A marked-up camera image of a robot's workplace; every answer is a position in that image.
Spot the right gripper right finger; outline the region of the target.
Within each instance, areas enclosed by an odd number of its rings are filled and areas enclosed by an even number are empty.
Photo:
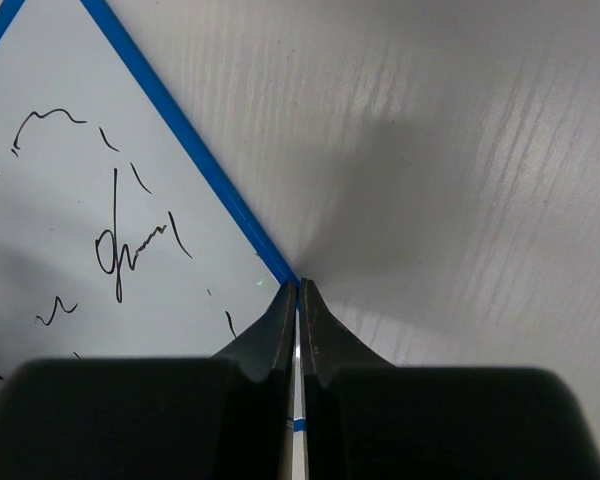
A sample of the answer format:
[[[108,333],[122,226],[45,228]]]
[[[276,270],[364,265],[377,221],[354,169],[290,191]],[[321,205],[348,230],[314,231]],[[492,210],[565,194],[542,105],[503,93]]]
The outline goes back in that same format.
[[[299,287],[312,479],[600,479],[567,385],[538,368],[398,367]]]

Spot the blue-framed small whiteboard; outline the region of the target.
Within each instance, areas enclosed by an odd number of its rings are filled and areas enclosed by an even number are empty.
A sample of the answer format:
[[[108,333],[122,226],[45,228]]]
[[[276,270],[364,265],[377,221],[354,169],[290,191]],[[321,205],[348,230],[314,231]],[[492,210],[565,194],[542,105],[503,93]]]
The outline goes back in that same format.
[[[104,1],[0,4],[0,375],[207,358],[297,279]]]

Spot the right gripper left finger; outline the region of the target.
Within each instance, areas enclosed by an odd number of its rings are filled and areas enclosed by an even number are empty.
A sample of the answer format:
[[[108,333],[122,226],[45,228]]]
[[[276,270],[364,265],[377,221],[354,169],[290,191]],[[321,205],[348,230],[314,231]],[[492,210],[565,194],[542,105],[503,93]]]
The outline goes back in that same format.
[[[0,391],[0,479],[278,479],[297,288],[207,358],[48,359]]]

